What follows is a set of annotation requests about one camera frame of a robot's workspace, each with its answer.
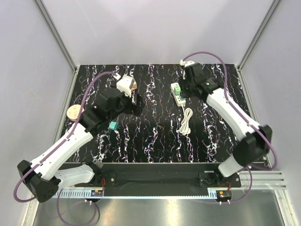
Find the green usb charger plug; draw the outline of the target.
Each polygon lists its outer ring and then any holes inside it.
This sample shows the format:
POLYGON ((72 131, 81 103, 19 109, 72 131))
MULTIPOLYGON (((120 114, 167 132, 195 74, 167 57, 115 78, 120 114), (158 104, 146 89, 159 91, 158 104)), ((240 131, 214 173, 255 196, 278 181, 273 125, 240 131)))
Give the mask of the green usb charger plug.
POLYGON ((175 93, 176 95, 179 95, 179 94, 181 93, 181 88, 180 88, 180 86, 179 86, 178 84, 176 84, 176 85, 174 86, 174 93, 175 93))

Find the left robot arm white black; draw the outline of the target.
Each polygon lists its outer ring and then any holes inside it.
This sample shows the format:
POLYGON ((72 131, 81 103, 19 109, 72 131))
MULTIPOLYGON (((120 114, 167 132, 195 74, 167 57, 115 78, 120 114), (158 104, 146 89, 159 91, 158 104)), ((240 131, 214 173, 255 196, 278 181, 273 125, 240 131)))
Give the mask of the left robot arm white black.
POLYGON ((46 202, 57 191, 85 184, 97 186, 102 180, 102 163, 83 162, 78 167, 61 170, 60 167, 82 146, 109 127, 110 122, 120 114, 140 116, 145 106, 141 94, 135 94, 136 101, 124 91, 108 88, 98 101, 83 111, 79 122, 61 137, 53 146, 32 161, 21 161, 18 172, 21 182, 30 190, 38 202, 46 202))

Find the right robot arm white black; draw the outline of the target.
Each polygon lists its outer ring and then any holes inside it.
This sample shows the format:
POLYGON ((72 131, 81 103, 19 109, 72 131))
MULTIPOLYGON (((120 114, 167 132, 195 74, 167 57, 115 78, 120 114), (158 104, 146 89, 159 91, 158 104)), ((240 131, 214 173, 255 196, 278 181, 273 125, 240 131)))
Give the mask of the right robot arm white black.
POLYGON ((179 79, 181 96, 197 97, 212 107, 231 127, 238 139, 229 158, 223 161, 214 174, 214 182, 225 186, 230 177, 259 160, 269 152, 272 129, 261 126, 249 117, 230 97, 216 78, 209 78, 199 63, 180 61, 183 75, 179 79))

